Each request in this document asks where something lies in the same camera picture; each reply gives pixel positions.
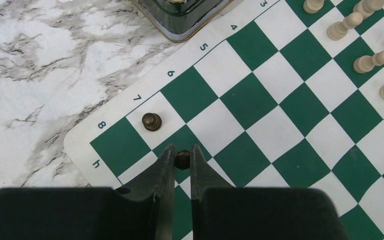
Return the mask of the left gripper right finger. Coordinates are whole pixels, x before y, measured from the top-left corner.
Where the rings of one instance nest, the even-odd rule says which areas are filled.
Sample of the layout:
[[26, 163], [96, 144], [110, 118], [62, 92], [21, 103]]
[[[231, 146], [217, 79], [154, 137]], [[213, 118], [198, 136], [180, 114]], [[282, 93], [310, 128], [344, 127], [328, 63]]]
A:
[[300, 187], [234, 187], [190, 151], [190, 194], [195, 240], [346, 240], [332, 200]]

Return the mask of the dark pawn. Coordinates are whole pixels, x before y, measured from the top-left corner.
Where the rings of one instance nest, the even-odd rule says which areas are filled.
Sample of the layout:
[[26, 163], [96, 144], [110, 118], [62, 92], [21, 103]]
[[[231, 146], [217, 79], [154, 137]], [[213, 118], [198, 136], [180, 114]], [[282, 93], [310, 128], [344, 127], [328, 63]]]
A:
[[189, 150], [178, 151], [174, 158], [175, 167], [181, 171], [188, 170], [190, 168], [190, 157], [191, 152]]
[[150, 132], [157, 131], [162, 126], [162, 119], [157, 113], [147, 112], [142, 116], [141, 122], [144, 128]]

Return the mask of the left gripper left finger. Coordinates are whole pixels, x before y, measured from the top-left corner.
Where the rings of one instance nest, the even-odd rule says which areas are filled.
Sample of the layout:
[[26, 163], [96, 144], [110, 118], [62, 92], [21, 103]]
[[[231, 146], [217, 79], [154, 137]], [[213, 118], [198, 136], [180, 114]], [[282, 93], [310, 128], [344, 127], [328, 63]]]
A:
[[126, 184], [0, 189], [0, 240], [170, 240], [176, 147]]

